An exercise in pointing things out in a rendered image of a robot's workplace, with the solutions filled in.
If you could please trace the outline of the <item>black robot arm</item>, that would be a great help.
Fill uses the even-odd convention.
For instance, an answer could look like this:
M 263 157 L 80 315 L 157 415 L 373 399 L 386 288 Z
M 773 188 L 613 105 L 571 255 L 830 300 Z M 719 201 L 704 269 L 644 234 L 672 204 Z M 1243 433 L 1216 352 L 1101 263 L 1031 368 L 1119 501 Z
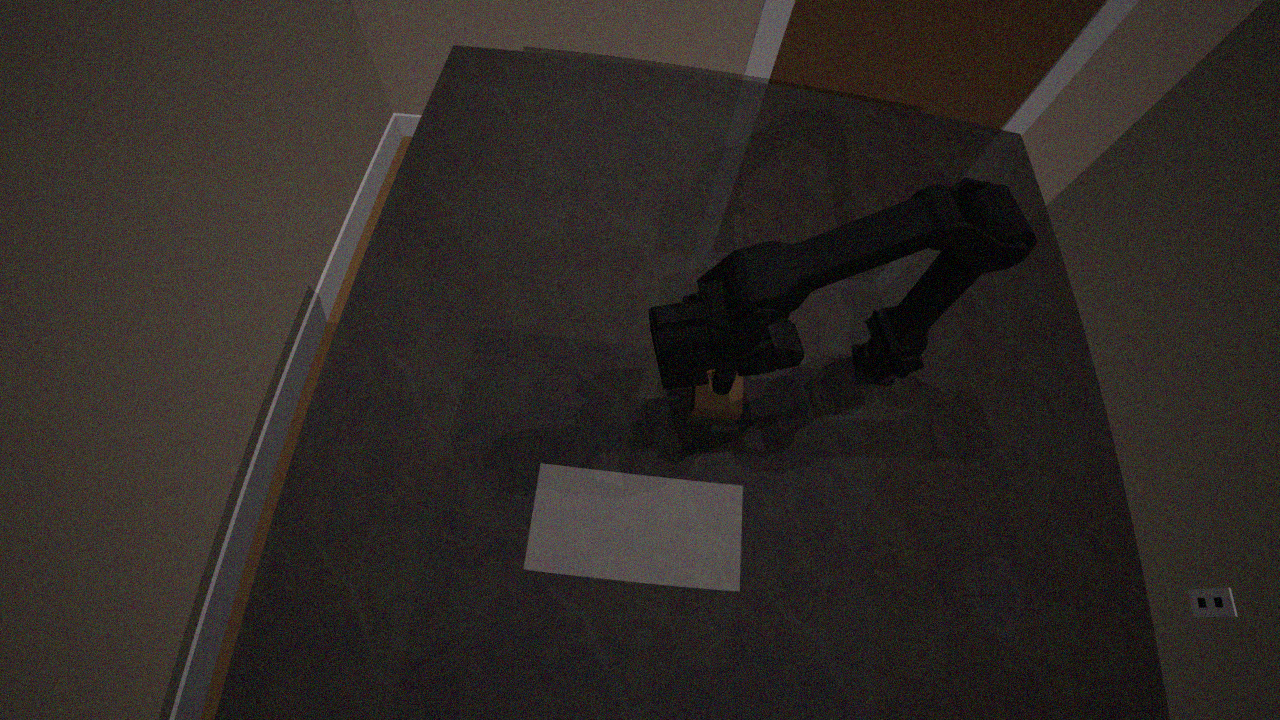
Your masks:
M 899 306 L 873 311 L 870 340 L 852 346 L 856 380 L 892 386 L 893 375 L 924 366 L 928 328 L 957 297 L 982 273 L 1021 263 L 1036 242 L 1007 186 L 966 177 L 954 187 L 927 186 L 905 202 L 810 240 L 730 252 L 698 279 L 698 293 L 649 309 L 653 346 L 657 357 L 709 350 L 712 342 L 746 351 L 812 291 L 923 249 L 940 250 Z

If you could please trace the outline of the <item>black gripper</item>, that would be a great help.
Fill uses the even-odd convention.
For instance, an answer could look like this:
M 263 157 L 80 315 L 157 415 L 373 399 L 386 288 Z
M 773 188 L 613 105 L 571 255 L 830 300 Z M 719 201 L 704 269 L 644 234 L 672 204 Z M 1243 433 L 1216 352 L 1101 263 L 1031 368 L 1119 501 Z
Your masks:
M 707 372 L 712 369 L 717 369 L 718 374 L 739 372 L 739 377 L 759 375 L 799 366 L 803 357 L 804 348 L 796 325 L 782 319 L 767 325 L 762 340 L 746 351 L 733 351 L 712 342 L 712 348 L 704 352 L 657 357 L 657 363 L 662 386 L 669 391 L 710 384 Z

